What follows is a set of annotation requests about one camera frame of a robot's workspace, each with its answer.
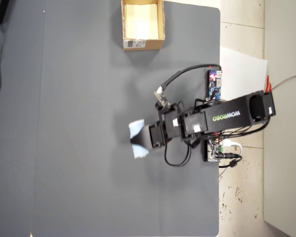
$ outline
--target red star logo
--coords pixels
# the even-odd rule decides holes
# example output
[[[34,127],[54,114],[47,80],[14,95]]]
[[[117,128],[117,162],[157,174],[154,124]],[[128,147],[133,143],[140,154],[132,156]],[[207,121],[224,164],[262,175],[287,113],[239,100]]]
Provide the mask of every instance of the red star logo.
[[[266,79],[266,89],[265,89],[265,92],[269,92],[269,91],[272,91],[272,85],[270,83],[270,78],[269,76],[267,76],[267,79]]]

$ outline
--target blue circuit board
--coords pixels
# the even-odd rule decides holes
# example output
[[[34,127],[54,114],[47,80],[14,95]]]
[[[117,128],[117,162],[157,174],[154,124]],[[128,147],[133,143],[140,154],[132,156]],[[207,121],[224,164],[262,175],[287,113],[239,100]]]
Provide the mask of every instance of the blue circuit board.
[[[222,94],[222,71],[209,70],[209,97],[213,100],[220,100]]]

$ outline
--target circuit board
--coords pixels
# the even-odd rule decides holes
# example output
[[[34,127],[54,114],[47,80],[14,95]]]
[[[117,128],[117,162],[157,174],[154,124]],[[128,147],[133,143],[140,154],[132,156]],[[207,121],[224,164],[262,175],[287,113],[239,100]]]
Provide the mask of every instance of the circuit board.
[[[222,71],[209,70],[208,73],[208,96],[211,100],[221,100],[222,93]],[[215,154],[222,152],[222,143],[218,140],[206,141],[205,145],[205,161],[220,162],[221,159],[216,158]]]
[[[222,71],[209,70],[209,98],[220,100],[222,93]]]

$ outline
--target white cable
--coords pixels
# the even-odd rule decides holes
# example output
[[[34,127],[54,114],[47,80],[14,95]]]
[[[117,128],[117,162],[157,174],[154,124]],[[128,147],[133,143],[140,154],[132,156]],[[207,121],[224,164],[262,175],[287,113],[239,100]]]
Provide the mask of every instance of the white cable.
[[[239,147],[239,148],[240,148],[240,154],[239,154],[239,155],[242,154],[242,145],[239,144],[239,143],[237,143],[237,142],[233,142],[233,141],[230,141],[230,140],[228,140],[228,139],[225,139],[225,140],[223,141],[223,146],[224,146],[224,147],[230,147],[230,146],[236,146],[236,147]]]

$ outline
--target white floor tile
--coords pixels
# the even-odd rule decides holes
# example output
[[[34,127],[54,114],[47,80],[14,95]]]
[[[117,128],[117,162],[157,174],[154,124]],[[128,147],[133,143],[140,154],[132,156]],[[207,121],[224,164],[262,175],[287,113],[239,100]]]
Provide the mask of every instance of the white floor tile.
[[[264,29],[221,23],[221,46],[264,58]]]
[[[221,21],[264,28],[264,0],[222,0]]]
[[[244,148],[242,155],[220,178],[218,236],[286,236],[263,220],[263,149]]]

